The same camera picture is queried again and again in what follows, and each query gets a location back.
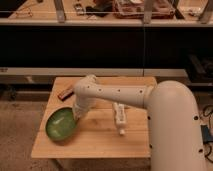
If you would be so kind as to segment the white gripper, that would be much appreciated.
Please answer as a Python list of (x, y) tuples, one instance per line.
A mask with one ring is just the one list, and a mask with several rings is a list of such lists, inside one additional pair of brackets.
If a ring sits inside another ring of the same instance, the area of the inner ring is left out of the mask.
[(73, 103), (73, 114), (76, 120), (84, 117), (94, 105), (93, 98), (77, 98)]

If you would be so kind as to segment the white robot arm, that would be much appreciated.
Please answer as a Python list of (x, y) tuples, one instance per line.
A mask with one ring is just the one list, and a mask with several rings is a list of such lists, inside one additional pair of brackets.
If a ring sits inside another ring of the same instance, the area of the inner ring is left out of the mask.
[(77, 117), (88, 113), (96, 98), (147, 111), (151, 171), (206, 171), (197, 102), (184, 84), (101, 85), (89, 75), (75, 83), (74, 93)]

